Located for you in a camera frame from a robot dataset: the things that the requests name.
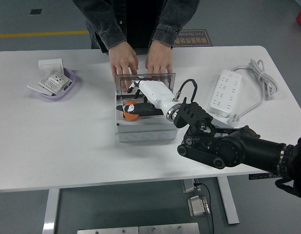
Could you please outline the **person's right hand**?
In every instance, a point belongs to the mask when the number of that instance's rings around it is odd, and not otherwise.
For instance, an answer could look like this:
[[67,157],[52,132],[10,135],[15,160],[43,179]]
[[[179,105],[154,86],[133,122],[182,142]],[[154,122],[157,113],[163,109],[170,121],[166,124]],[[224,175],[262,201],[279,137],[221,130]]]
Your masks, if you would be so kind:
[[126,42],[120,42],[108,50],[113,81],[116,75],[137,74],[138,58],[136,52]]

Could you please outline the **person's left hand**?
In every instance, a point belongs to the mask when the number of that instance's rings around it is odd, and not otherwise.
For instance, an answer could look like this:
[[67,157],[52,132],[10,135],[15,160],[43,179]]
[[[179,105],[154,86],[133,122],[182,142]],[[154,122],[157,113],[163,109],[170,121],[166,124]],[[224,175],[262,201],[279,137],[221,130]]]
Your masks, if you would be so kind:
[[146,58],[148,74],[172,73],[172,48],[169,44],[153,40]]

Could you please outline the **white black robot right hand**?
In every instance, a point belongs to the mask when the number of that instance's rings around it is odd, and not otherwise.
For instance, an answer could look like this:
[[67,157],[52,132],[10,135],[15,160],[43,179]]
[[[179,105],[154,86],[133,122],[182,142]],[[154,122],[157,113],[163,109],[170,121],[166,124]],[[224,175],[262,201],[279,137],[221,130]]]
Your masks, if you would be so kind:
[[116,109],[124,114],[144,116],[164,115],[167,120],[173,121],[181,106],[175,100],[172,91],[161,81],[135,80],[129,87],[129,91],[137,88],[148,100],[143,103],[118,105]]

